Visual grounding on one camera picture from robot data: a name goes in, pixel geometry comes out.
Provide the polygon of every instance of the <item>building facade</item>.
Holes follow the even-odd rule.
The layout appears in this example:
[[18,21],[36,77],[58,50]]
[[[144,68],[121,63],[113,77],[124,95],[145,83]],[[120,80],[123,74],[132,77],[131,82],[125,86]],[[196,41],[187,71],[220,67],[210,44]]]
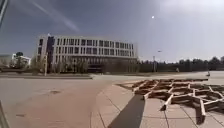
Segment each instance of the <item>building facade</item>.
[[[16,54],[0,54],[0,66],[13,67],[13,65],[16,65],[17,61],[18,58],[16,57]],[[31,64],[31,58],[21,56],[21,62],[24,65],[29,66]]]
[[[137,46],[122,41],[112,41],[80,36],[40,36],[37,43],[37,60],[47,55],[48,66],[52,68],[58,63],[77,63],[85,61],[88,69],[99,69],[113,72],[112,65],[135,64],[137,62]],[[128,67],[125,72],[134,72]]]

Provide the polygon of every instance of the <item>building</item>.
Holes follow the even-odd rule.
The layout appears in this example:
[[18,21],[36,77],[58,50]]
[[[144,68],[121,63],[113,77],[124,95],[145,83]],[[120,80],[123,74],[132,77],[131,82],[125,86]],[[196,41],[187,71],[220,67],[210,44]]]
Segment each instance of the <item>building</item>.
[[134,72],[138,59],[136,44],[82,36],[40,36],[37,60],[46,55],[48,69],[62,62],[85,61],[90,72]]
[[[31,64],[31,58],[29,57],[25,57],[25,56],[21,56],[21,62],[26,65],[29,66]],[[1,54],[0,55],[0,66],[15,66],[17,63],[17,57],[16,54]]]

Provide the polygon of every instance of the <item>paved plaza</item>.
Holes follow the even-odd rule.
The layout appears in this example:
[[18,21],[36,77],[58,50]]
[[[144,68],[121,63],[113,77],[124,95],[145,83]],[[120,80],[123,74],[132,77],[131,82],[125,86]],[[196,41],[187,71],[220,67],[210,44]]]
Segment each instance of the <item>paved plaza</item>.
[[[144,79],[205,78],[206,72],[153,77],[92,75],[92,80],[0,79],[0,99],[10,128],[179,128],[223,127],[224,115],[206,113],[200,124],[196,110],[164,101],[141,100],[129,86]],[[211,72],[208,84],[223,84],[224,72]]]

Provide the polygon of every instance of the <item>blue sky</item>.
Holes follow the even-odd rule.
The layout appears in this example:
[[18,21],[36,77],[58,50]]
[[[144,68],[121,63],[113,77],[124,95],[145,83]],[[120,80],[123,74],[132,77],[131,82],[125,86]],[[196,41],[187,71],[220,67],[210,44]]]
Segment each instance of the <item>blue sky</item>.
[[224,1],[10,0],[0,53],[32,57],[48,33],[134,42],[143,60],[210,59],[224,55]]

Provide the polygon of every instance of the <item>road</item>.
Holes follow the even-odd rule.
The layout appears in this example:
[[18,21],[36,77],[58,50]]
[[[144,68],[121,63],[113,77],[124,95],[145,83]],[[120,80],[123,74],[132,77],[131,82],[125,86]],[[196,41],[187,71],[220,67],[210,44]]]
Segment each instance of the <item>road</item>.
[[[206,72],[198,72],[148,78],[205,78],[205,75]],[[93,75],[93,77],[93,80],[1,78],[0,99],[10,126],[12,128],[48,127],[49,125],[58,125],[55,124],[55,120],[59,120],[60,117],[60,120],[66,120],[66,123],[61,121],[63,127],[87,128],[90,126],[91,107],[95,102],[95,97],[102,89],[114,83],[148,79],[146,77],[114,75]],[[207,83],[224,84],[223,78],[224,72],[211,72],[211,78]],[[58,94],[53,95],[51,91],[58,92]],[[26,113],[27,118],[38,115],[38,118],[41,119],[40,121],[33,118],[21,120],[16,116],[21,113]]]

